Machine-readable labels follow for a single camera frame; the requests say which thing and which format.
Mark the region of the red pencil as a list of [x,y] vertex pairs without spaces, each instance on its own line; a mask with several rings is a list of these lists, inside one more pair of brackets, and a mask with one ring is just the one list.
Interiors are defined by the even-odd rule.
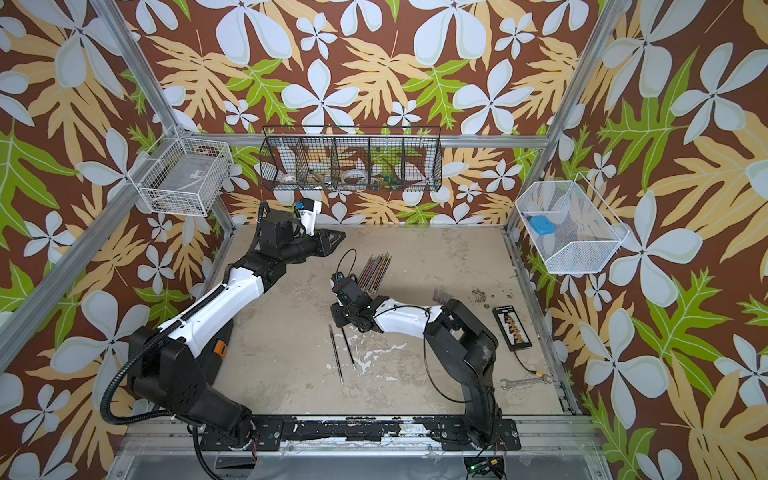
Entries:
[[362,273],[358,277],[358,285],[363,291],[367,290],[368,283],[370,281],[371,276],[373,275],[373,271],[378,261],[379,261],[378,255],[371,256],[367,261],[366,265],[364,266]]
[[379,268],[379,264],[382,260],[383,255],[376,255],[372,256],[367,262],[359,282],[359,285],[364,292],[367,292],[371,288],[373,277],[375,276]]

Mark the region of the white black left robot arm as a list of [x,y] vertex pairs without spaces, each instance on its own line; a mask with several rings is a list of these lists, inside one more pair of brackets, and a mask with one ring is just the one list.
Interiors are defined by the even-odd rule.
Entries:
[[[129,425],[162,416],[176,417],[194,427],[205,426],[236,447],[252,436],[252,413],[217,391],[206,377],[200,358],[220,358],[217,336],[244,307],[265,294],[291,264],[327,257],[345,235],[319,229],[322,205],[300,199],[292,211],[259,207],[257,229],[248,251],[230,264],[223,281],[192,306],[157,328],[141,327],[130,338],[129,358],[109,382],[99,411],[111,425]],[[125,383],[139,397],[157,405],[154,412],[123,417],[112,411],[112,400]]]

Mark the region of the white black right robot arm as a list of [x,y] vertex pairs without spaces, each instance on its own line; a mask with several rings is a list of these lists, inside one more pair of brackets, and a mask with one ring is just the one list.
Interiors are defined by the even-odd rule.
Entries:
[[430,437],[447,451],[521,448],[517,427],[505,420],[494,393],[493,370],[499,342],[496,336],[460,301],[435,306],[371,297],[357,277],[331,276],[336,302],[330,310],[337,327],[352,325],[362,333],[395,333],[422,341],[422,355],[431,349],[447,374],[462,390],[460,417],[434,418],[427,423]]

